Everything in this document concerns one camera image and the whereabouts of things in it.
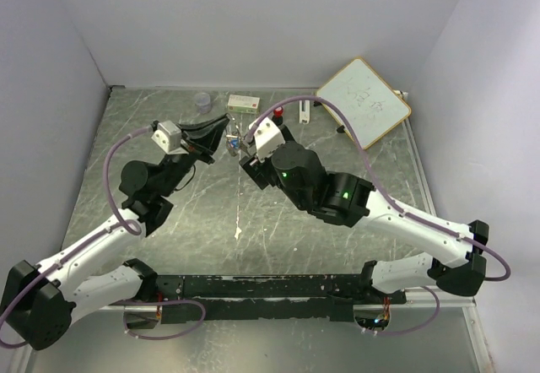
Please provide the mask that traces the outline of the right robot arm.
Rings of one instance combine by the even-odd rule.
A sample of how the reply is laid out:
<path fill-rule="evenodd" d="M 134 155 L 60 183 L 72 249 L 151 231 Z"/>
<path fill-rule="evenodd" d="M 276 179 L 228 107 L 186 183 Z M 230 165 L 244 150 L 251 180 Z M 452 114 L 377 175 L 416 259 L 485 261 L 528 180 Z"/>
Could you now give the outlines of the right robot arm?
<path fill-rule="evenodd" d="M 326 170 L 316 152 L 295 142 L 284 125 L 265 119 L 254 132 L 256 152 L 240 162 L 261 188 L 276 187 L 302 212 L 338 226 L 362 226 L 404 239 L 421 252 L 396 261 L 367 263 L 359 297 L 374 304 L 398 290 L 435 285 L 472 297 L 486 281 L 482 246 L 489 225 L 440 219 L 405 203 L 389 204 L 371 182 Z"/>

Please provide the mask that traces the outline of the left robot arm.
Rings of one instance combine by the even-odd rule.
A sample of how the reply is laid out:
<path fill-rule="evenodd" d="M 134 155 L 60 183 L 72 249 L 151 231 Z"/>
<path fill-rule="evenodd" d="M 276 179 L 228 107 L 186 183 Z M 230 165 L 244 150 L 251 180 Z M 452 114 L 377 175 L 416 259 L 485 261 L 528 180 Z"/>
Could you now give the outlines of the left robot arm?
<path fill-rule="evenodd" d="M 156 272 L 137 259 L 100 276 L 95 271 L 125 248 L 150 237 L 168 219 L 169 197 L 191 168 L 214 162 L 230 119 L 226 115 L 197 124 L 154 122 L 117 141 L 105 157 L 102 182 L 111 216 L 71 246 L 32 264 L 21 261 L 9 273 L 1 300 L 1 323 L 35 350 L 53 345 L 75 322 L 116 302 L 146 305 L 158 293 Z M 110 187 L 111 160 L 128 141 L 150 134 L 162 149 L 158 164 L 127 162 L 117 204 Z"/>

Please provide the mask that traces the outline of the large metal keyring with clips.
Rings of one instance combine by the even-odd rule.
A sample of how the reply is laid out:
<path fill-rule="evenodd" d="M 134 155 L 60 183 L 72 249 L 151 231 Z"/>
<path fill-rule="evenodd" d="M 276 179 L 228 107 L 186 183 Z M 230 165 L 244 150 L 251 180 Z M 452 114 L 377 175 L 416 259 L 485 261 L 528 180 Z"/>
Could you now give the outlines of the large metal keyring with clips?
<path fill-rule="evenodd" d="M 225 145 L 232 156 L 238 156 L 240 151 L 243 149 L 243 137 L 241 129 L 235 117 L 231 113 L 227 114 L 227 118 L 229 119 L 229 124 L 227 133 L 225 135 Z"/>

